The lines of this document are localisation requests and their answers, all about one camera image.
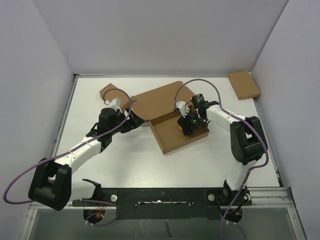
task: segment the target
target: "cardboard box flap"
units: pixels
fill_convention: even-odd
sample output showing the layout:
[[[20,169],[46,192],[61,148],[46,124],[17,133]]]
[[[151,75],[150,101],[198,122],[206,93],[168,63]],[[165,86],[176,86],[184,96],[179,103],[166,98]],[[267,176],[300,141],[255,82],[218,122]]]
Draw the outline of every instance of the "cardboard box flap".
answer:
[[[150,121],[172,112],[176,92],[182,84],[181,81],[177,81],[133,96],[134,104],[132,108],[134,113],[140,118]],[[177,96],[177,101],[187,103],[194,95],[188,87],[184,86]]]
[[[247,70],[230,72],[228,78],[239,100],[257,98],[261,95],[254,79]]]
[[[121,104],[120,104],[120,108],[122,110],[124,110],[126,107],[129,106],[129,100],[127,98],[127,96],[121,92],[121,91],[117,91],[117,90],[112,90],[109,91],[105,96],[105,92],[109,89],[116,89],[117,87],[115,85],[113,85],[112,83],[108,84],[105,88],[103,88],[99,93],[100,93],[100,97],[103,100],[103,102],[105,102],[105,100],[109,100],[111,101],[112,99],[115,98],[120,98],[121,99]]]

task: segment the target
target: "white table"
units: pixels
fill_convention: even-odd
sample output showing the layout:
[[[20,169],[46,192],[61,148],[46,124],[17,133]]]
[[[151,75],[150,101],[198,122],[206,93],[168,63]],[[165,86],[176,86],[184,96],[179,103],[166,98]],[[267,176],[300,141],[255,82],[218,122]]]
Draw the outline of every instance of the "white table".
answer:
[[[99,91],[113,83],[130,96],[191,78],[79,78],[61,136],[58,153],[69,151],[89,132],[105,108]],[[252,99],[238,100],[227,78],[206,78],[219,89],[222,105],[243,116],[258,116]],[[215,90],[205,82],[188,87],[206,100],[218,100]],[[87,161],[72,176],[100,183],[104,188],[183,188],[222,187],[234,161],[230,133],[215,123],[209,124],[208,137],[163,155],[148,126],[116,134],[101,154]],[[258,161],[262,164],[265,157]],[[272,161],[254,170],[248,187],[279,187]]]

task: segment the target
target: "small cardboard box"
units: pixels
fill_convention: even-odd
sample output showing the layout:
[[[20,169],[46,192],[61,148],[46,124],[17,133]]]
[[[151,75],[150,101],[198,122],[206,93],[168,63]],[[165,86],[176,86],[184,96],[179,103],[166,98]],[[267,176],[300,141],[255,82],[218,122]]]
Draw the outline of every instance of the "small cardboard box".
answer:
[[[199,128],[192,136],[185,136],[179,130],[177,120],[181,114],[173,111],[173,108],[176,92],[182,84],[182,81],[176,81],[131,97],[134,102],[132,105],[134,113],[149,122],[149,126],[163,154],[202,139],[209,134],[209,129],[206,127]],[[109,84],[102,89],[100,91],[101,98],[111,88],[115,88],[115,86]],[[177,101],[187,103],[194,95],[188,87],[184,86],[177,96]],[[119,91],[110,91],[105,95],[105,99],[109,101],[115,97],[121,99],[121,108],[129,105],[127,97]]]
[[[239,100],[260,97],[261,92],[247,70],[229,72],[228,78]]]

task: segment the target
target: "brown cardboard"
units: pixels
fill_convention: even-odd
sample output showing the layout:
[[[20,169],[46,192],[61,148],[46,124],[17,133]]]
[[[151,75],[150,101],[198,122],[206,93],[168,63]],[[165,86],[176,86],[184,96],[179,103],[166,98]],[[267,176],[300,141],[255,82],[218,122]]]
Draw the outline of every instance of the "brown cardboard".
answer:
[[[202,127],[195,131],[192,136],[183,135],[177,123],[180,116],[179,113],[172,111],[149,122],[150,128],[163,154],[193,143],[209,134],[209,129]]]
[[[229,72],[228,78],[239,100],[260,97],[261,92],[247,70]]]
[[[122,110],[124,110],[126,107],[129,106],[129,100],[127,98],[127,96],[121,92],[121,91],[117,91],[117,90],[112,90],[107,92],[107,94],[104,96],[105,92],[109,89],[116,89],[117,87],[115,85],[113,85],[112,83],[108,84],[106,87],[104,87],[102,90],[100,90],[100,97],[103,100],[103,102],[105,100],[109,100],[111,101],[114,98],[120,98],[121,99],[121,104],[120,104],[120,108]]]
[[[192,136],[184,136],[182,131],[179,130],[177,120],[181,114],[173,111],[173,108],[176,92],[182,84],[182,81],[176,81],[131,97],[134,102],[132,105],[134,113],[149,121],[151,130],[163,154],[202,139],[209,134],[209,129],[206,127],[199,128]],[[116,88],[116,86],[113,84],[106,86],[100,91],[100,97],[103,99],[104,93],[111,88]],[[176,100],[177,102],[188,103],[194,95],[188,87],[184,86]],[[129,105],[126,95],[120,91],[110,91],[105,95],[105,98],[109,101],[116,97],[121,99],[121,109]]]
[[[171,113],[174,109],[176,92],[182,84],[182,81],[176,81],[132,96],[134,113],[146,121]],[[180,90],[176,100],[177,102],[184,101],[188,103],[194,95],[188,87],[184,86]]]

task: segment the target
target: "wall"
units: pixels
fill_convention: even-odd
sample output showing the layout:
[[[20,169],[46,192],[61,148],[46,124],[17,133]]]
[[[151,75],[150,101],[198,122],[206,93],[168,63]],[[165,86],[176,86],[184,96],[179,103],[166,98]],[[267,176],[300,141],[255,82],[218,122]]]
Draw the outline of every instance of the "wall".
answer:
[[[288,0],[34,0],[76,74],[251,70]]]
[[[253,77],[266,130],[308,240],[319,239],[320,2],[290,0]]]
[[[27,167],[48,157],[73,75],[31,0],[3,0],[0,8],[0,193]],[[27,199],[33,174],[9,193]],[[19,239],[28,205],[0,201],[1,239]]]

